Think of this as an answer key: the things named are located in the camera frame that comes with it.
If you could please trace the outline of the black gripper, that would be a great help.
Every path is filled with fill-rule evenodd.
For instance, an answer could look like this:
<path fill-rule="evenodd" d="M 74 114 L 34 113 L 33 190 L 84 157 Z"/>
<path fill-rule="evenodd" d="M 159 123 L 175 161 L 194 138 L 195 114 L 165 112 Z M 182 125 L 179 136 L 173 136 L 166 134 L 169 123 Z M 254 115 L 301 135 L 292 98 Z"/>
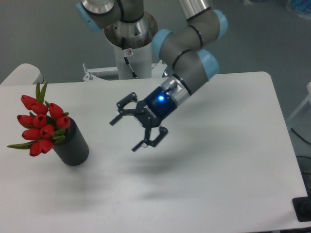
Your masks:
<path fill-rule="evenodd" d="M 136 144 L 132 151 L 137 151 L 140 147 L 151 146 L 155 148 L 168 134 L 168 129 L 160 126 L 159 135 L 154 139 L 150 139 L 151 128 L 158 127 L 162 120 L 165 119 L 176 109 L 176 104 L 172 98 L 165 93 L 165 90 L 158 86 L 145 99 L 139 101 L 135 109 L 125 109 L 124 107 L 130 102 L 137 103 L 137 95 L 135 92 L 128 94 L 126 97 L 117 102 L 118 114 L 110 121 L 110 125 L 115 125 L 123 116 L 135 116 L 143 127 L 150 123 L 150 127 L 145 128 L 144 139 Z"/>

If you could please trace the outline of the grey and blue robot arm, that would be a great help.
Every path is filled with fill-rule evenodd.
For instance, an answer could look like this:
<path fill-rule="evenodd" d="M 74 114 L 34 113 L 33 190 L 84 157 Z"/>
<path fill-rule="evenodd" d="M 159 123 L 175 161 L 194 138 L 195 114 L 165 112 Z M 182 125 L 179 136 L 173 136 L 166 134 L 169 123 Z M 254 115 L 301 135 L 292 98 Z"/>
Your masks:
<path fill-rule="evenodd" d="M 150 44 L 153 52 L 173 70 L 173 74 L 145 99 L 130 93 L 117 103 L 116 124 L 123 116 L 133 116 L 145 129 L 138 147 L 155 147 L 167 135 L 162 120 L 218 73 L 216 58 L 204 46 L 222 37 L 226 16 L 212 10 L 206 0 L 179 2 L 187 27 L 173 33 L 168 29 L 151 35 L 148 15 L 141 0 L 82 0 L 76 8 L 84 23 L 94 32 L 113 31 L 115 44 L 122 50 Z"/>

